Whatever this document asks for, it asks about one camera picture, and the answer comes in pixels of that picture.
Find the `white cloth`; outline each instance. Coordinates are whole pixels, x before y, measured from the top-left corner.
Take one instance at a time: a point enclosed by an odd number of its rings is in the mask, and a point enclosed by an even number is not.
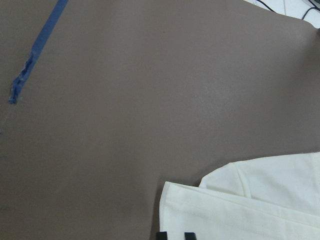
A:
[[[320,239],[320,152],[229,163],[199,187],[166,182],[159,216],[168,240]]]

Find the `gray tabletop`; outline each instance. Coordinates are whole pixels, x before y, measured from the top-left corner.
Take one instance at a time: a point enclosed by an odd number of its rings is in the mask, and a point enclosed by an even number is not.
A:
[[[155,239],[165,181],[319,151],[320,36],[241,0],[0,4],[0,238]]]

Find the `white object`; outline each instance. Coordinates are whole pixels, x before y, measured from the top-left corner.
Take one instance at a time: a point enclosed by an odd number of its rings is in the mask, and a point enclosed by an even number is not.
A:
[[[248,3],[257,5],[261,8],[267,10],[267,8],[256,0],[245,0]],[[305,12],[312,8],[313,5],[308,2],[308,0],[262,0],[265,4],[267,4],[272,10],[274,10],[278,14],[286,15],[289,17],[293,17],[296,19],[301,19]],[[313,1],[316,6],[320,7],[320,4]],[[305,21],[311,23],[315,28],[320,28],[320,12],[312,9],[308,12]]]
[[[166,182],[159,210],[168,240],[320,239],[320,152],[229,163],[199,187]]]

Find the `brown surface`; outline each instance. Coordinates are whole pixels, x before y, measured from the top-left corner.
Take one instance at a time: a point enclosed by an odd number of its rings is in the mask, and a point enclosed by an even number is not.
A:
[[[240,0],[0,5],[0,238],[154,239],[164,181],[319,150],[320,37]]]

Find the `torn blue tape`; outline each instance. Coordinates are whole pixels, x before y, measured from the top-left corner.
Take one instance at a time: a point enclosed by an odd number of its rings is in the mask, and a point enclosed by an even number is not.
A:
[[[26,81],[28,80],[28,77],[32,69],[34,68],[42,50],[44,49],[44,46],[46,45],[48,38],[50,37],[51,32],[55,28],[55,25],[60,15],[64,11],[67,3],[68,3],[68,0],[58,0],[48,20],[45,22],[41,32],[39,33],[38,37],[36,38],[31,48],[30,57],[25,62],[23,70],[12,82],[11,96],[8,101],[10,104],[15,104],[17,102],[18,96],[22,88],[24,87]]]

